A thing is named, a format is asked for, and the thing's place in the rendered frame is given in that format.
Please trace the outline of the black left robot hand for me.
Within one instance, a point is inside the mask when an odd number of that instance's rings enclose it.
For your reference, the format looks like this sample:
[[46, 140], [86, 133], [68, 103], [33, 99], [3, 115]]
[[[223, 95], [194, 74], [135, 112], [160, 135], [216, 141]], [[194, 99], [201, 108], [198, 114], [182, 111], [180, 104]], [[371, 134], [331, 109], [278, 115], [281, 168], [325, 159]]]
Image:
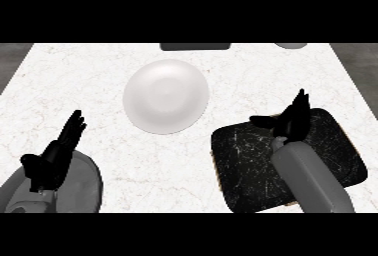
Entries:
[[24, 154], [21, 163], [25, 177], [31, 179], [30, 191], [56, 191], [64, 184], [73, 153], [80, 142], [87, 124], [81, 111], [76, 110], [64, 125], [59, 137], [53, 140], [40, 155]]

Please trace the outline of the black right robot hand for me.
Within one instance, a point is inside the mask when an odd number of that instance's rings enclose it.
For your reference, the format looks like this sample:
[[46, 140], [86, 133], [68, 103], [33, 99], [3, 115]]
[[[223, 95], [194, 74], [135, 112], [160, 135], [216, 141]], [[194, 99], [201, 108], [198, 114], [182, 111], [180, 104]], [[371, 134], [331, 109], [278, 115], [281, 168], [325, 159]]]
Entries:
[[275, 137], [285, 137], [287, 142], [303, 141], [310, 131], [310, 102], [304, 90], [298, 91], [278, 117], [254, 115], [250, 121], [257, 127], [270, 129]]

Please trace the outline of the black speckled tray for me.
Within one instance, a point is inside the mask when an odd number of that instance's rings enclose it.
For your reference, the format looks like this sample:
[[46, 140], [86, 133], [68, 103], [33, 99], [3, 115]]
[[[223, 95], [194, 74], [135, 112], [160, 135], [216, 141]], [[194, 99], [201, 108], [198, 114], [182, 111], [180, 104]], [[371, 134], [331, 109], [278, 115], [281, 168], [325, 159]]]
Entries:
[[[362, 183], [368, 169], [331, 113], [310, 110], [304, 142], [315, 149], [343, 187]], [[256, 213], [296, 201], [273, 168], [272, 131], [244, 122], [211, 134], [211, 151], [226, 205], [234, 213]]]

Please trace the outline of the white oval plate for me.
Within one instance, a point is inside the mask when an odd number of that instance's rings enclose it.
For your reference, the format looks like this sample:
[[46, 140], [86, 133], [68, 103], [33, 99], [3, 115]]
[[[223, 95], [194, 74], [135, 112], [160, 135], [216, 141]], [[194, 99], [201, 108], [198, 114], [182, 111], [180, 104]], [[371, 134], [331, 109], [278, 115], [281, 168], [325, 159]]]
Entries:
[[205, 77], [188, 62], [169, 59], [145, 65], [124, 89], [130, 122], [154, 134], [173, 134], [201, 118], [210, 99]]

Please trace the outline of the pale grey round object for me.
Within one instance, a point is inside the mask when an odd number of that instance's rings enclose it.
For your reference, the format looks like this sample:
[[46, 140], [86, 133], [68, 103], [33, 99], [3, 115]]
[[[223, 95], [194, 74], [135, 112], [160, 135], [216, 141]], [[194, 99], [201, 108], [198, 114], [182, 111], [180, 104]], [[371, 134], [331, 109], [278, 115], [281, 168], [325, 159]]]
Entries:
[[301, 49], [307, 43], [275, 43], [284, 49]]

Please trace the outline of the dark grey flat object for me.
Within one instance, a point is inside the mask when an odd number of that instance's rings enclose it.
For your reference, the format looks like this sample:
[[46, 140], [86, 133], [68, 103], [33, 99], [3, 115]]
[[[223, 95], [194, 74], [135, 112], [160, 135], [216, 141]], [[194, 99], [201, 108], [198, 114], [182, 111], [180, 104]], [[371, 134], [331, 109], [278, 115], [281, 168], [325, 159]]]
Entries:
[[163, 51], [228, 50], [231, 43], [160, 43]]

